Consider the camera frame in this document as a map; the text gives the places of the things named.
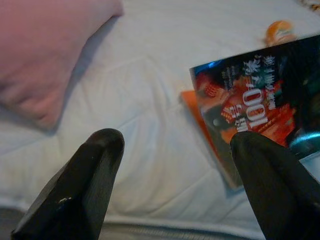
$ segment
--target magazine cover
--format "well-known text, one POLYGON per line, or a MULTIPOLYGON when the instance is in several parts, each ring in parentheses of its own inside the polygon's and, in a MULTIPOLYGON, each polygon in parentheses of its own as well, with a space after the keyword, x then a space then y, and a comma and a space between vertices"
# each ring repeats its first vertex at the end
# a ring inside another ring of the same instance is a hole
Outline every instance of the magazine cover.
POLYGON ((190 70, 223 173, 242 185, 230 140, 255 131, 299 159, 320 149, 320 36, 213 61, 190 70))

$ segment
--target bed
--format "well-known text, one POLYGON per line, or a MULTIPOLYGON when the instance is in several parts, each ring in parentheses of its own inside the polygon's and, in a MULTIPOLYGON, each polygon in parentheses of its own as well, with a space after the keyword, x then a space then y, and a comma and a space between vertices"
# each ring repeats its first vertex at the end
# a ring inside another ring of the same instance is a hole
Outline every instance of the bed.
MULTIPOLYGON (((125 138, 105 221, 264 239, 243 189, 224 181, 180 99, 189 68, 264 47, 269 24, 298 36, 320 17, 294 0, 123 0, 85 45, 58 128, 42 131, 0 108, 0 206, 26 210, 96 130, 125 138)), ((318 178, 320 164, 305 161, 318 178)))

